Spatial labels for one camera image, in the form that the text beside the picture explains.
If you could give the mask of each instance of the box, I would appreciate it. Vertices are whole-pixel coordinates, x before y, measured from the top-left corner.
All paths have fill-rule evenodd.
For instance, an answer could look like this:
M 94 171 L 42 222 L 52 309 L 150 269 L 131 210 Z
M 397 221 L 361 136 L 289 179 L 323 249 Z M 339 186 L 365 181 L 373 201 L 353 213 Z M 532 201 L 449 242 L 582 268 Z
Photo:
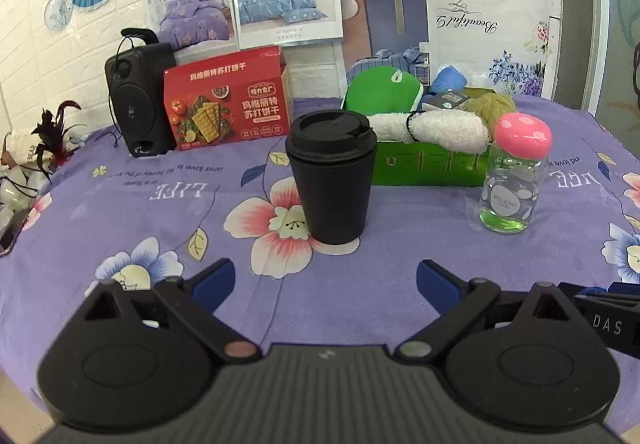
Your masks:
M 488 92 L 493 90 L 463 90 L 463 94 L 472 98 Z M 377 186 L 482 186 L 488 161 L 489 150 L 469 154 L 447 151 L 427 142 L 381 141 L 371 183 Z
M 190 150 L 289 133 L 289 71 L 279 47 L 164 71 L 164 107 L 177 146 Z

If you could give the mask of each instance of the pink bottle lid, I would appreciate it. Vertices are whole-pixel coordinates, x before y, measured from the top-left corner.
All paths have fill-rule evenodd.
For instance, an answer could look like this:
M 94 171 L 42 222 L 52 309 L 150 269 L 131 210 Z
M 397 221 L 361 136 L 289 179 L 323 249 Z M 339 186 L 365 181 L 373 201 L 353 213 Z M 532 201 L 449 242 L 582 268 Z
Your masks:
M 502 150 L 529 160 L 545 158 L 553 143 L 551 129 L 546 122 L 519 112 L 504 114 L 498 119 L 494 139 Z

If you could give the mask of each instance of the purple bedding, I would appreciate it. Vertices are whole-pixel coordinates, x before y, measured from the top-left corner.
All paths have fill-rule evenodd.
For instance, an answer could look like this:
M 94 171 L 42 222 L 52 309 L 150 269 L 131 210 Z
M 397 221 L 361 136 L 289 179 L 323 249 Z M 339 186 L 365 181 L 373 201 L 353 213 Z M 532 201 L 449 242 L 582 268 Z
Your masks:
M 228 40 L 223 7 L 213 0 L 171 0 L 160 21 L 158 39 L 174 50 L 207 40 Z
M 135 159 L 124 143 L 114 149 L 111 137 L 93 136 L 0 259 L 0 368 L 35 398 L 38 362 L 95 280 L 144 288 L 225 256 L 236 264 L 236 289 L 216 315 L 265 350 L 273 342 L 397 345 L 436 316 L 415 286 L 424 258 L 514 290 L 640 281 L 626 260 L 640 240 L 632 236 L 640 162 L 587 113 L 515 100 L 554 134 L 540 204 L 515 236 L 480 228 L 480 188 L 375 186 L 360 240 L 324 246 L 303 224 L 287 238 L 270 222 L 298 202 L 284 138 Z M 301 100 L 296 111 L 320 106 L 337 100 Z M 640 422 L 640 361 L 614 356 L 621 384 L 607 421 L 620 433 Z

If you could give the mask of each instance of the blue leaf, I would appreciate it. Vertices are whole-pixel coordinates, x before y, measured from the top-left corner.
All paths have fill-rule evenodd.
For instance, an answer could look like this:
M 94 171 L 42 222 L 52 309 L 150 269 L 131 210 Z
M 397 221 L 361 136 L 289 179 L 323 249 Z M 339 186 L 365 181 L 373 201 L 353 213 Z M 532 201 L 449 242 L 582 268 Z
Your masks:
M 254 166 L 249 168 L 242 174 L 242 178 L 240 179 L 240 187 L 248 184 L 254 179 L 257 179 L 260 175 L 264 173 L 264 169 L 267 167 L 266 164 L 260 164 L 260 166 Z
M 611 176 L 609 175 L 609 167 L 606 164 L 604 164 L 602 161 L 600 161 L 598 163 L 598 169 L 600 170 L 600 173 L 602 173 L 605 176 L 605 178 L 609 182 L 611 182 Z

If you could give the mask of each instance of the green liquid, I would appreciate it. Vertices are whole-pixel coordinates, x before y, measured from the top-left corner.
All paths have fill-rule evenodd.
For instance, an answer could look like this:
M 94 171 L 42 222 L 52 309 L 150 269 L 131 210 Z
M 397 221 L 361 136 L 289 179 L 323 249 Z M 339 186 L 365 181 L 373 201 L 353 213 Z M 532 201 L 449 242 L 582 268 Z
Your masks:
M 527 223 L 522 220 L 501 217 L 496 212 L 486 208 L 480 208 L 478 216 L 487 228 L 495 231 L 496 233 L 515 234 L 521 233 L 527 228 Z

